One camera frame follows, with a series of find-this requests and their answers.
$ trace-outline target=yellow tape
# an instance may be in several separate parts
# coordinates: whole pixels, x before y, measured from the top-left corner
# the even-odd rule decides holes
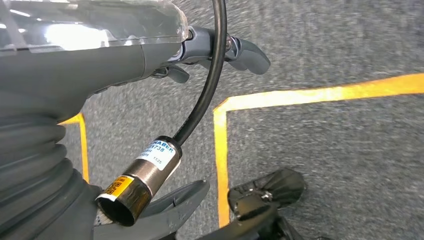
[[[81,138],[82,177],[87,183],[90,183],[89,153],[87,150],[86,122],[84,121],[83,114],[80,112],[76,116],[60,123],[60,125],[66,125],[66,124],[78,124],[79,126],[79,136]]]
[[[230,223],[227,202],[228,111],[423,93],[424,73],[419,73],[335,87],[270,91],[227,98],[213,111],[219,226],[222,228]]]
[[[121,193],[133,182],[134,178],[121,175],[110,186],[106,188],[104,194],[119,197]]]

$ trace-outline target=black cable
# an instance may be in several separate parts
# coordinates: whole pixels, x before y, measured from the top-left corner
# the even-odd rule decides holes
[[[215,18],[215,37],[213,43],[212,63],[210,64],[209,73],[203,91],[197,100],[196,105],[191,111],[184,124],[174,135],[173,139],[181,146],[193,130],[199,124],[203,115],[211,103],[218,81],[220,80],[221,71],[224,65],[224,56],[227,42],[227,10],[225,0],[212,0],[213,14]]]

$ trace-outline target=yellow label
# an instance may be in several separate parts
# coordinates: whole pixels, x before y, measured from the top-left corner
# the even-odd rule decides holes
[[[105,194],[109,194],[115,197],[119,197],[121,193],[130,185],[134,178],[130,176],[121,175],[115,181],[106,188],[104,191]]]

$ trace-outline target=gray plastic housing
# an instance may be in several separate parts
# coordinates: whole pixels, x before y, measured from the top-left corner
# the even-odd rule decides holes
[[[57,144],[65,128],[57,124],[76,115],[91,94],[148,77],[180,45],[0,57],[0,239],[93,239],[101,189],[66,159]]]

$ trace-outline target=cylindrical sensor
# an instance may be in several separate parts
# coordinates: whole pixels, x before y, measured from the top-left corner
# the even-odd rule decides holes
[[[156,138],[97,198],[111,220],[132,226],[166,179],[178,167],[182,151],[168,136]]]

